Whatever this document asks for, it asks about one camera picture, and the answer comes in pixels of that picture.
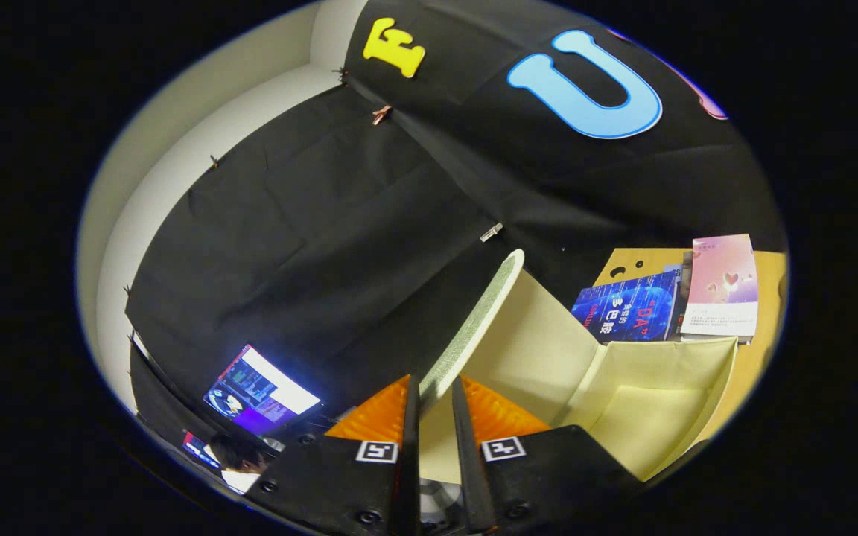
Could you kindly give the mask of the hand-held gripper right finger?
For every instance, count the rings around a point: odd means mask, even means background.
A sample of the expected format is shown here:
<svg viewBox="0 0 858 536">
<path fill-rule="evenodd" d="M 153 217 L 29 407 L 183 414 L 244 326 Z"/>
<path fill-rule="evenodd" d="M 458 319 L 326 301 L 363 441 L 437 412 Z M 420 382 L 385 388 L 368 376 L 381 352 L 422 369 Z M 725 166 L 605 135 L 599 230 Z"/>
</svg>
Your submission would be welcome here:
<svg viewBox="0 0 858 536">
<path fill-rule="evenodd" d="M 466 376 L 451 401 L 470 532 L 587 535 L 644 487 L 579 425 L 549 427 Z"/>
</svg>

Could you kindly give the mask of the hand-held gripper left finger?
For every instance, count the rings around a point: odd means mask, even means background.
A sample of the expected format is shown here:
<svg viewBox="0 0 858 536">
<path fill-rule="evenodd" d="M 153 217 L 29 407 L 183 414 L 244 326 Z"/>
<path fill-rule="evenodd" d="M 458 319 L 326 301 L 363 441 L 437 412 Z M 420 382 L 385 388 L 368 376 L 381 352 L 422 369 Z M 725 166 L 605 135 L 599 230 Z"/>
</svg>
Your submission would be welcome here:
<svg viewBox="0 0 858 536">
<path fill-rule="evenodd" d="M 419 381 L 382 388 L 269 464 L 245 499 L 314 535 L 419 535 Z"/>
</svg>

